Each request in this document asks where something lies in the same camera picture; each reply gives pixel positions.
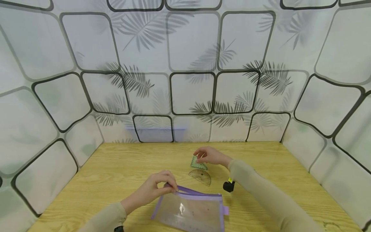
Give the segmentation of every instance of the pencil case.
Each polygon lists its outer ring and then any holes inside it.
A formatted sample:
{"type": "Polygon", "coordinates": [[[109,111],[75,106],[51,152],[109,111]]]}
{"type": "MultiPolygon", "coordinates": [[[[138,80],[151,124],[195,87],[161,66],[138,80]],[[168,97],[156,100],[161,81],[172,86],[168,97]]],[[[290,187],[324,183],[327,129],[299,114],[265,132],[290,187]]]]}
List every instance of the pencil case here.
{"type": "Polygon", "coordinates": [[[224,232],[221,194],[204,194],[182,186],[159,198],[151,219],[188,232],[224,232]]]}

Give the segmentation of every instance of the green triangle ruler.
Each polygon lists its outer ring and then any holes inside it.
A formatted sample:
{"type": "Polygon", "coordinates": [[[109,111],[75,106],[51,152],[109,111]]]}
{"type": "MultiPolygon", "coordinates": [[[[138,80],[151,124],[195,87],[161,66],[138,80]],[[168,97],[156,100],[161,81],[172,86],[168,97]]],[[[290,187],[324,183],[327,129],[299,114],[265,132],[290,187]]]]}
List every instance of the green triangle ruler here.
{"type": "Polygon", "coordinates": [[[191,162],[191,167],[194,167],[196,169],[208,170],[208,168],[205,164],[198,164],[198,163],[196,163],[196,160],[197,160],[197,156],[193,156],[192,162],[191,162]]]}

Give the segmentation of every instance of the wooden table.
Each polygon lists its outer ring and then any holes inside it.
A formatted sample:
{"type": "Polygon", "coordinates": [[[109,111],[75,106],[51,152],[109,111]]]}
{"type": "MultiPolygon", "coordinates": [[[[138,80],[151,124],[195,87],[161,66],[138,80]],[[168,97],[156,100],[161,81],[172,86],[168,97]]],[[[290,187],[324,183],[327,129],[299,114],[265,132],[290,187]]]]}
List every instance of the wooden table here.
{"type": "MultiPolygon", "coordinates": [[[[228,170],[207,165],[208,187],[188,173],[192,154],[200,146],[213,146],[235,159],[253,166],[264,178],[290,195],[326,231],[361,231],[329,194],[277,142],[248,143],[140,143],[102,144],[82,169],[45,210],[30,232],[77,231],[94,214],[120,201],[137,189],[151,173],[170,170],[177,183],[203,193],[221,193],[230,216],[228,231],[279,231],[264,209],[238,184],[234,191],[223,190],[228,170]]],[[[137,209],[124,223],[125,232],[178,231],[151,221],[157,201],[137,209]]]]}

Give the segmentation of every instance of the finger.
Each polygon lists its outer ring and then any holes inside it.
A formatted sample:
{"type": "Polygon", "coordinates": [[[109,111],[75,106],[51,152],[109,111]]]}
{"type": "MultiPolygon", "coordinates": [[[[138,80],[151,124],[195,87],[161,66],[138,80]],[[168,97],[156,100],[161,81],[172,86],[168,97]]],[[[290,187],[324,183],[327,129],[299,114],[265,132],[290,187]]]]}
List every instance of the finger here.
{"type": "Polygon", "coordinates": [[[166,176],[166,175],[158,175],[156,177],[156,184],[160,183],[160,182],[167,182],[169,183],[175,190],[178,191],[178,185],[177,183],[175,182],[175,180],[169,176],[166,176]]]}
{"type": "Polygon", "coordinates": [[[155,190],[156,197],[160,197],[162,195],[168,194],[168,193],[175,193],[175,189],[172,187],[163,187],[160,189],[155,190]]]}
{"type": "Polygon", "coordinates": [[[173,178],[175,180],[174,175],[169,170],[163,170],[163,171],[159,172],[159,174],[170,176],[171,178],[173,178]]]}
{"type": "Polygon", "coordinates": [[[195,156],[195,155],[197,155],[198,153],[206,152],[206,148],[207,148],[207,147],[200,147],[199,149],[197,149],[197,150],[193,153],[193,155],[195,156]]]}
{"type": "Polygon", "coordinates": [[[202,157],[196,160],[196,163],[201,164],[201,163],[208,163],[209,162],[209,157],[202,157]]]}
{"type": "Polygon", "coordinates": [[[201,152],[197,155],[197,159],[203,157],[203,156],[207,156],[207,153],[206,152],[201,152]]]}

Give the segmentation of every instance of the black object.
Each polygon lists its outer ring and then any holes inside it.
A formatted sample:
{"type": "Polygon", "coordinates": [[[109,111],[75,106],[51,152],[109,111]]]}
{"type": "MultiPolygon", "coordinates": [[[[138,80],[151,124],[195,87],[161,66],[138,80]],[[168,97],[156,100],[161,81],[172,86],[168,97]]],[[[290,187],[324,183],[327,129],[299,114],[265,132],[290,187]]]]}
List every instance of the black object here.
{"type": "Polygon", "coordinates": [[[229,181],[224,182],[223,189],[227,192],[233,192],[234,189],[234,181],[231,183],[229,181]]]}
{"type": "Polygon", "coordinates": [[[114,232],[124,232],[124,227],[123,226],[118,226],[114,229],[114,232]]]}

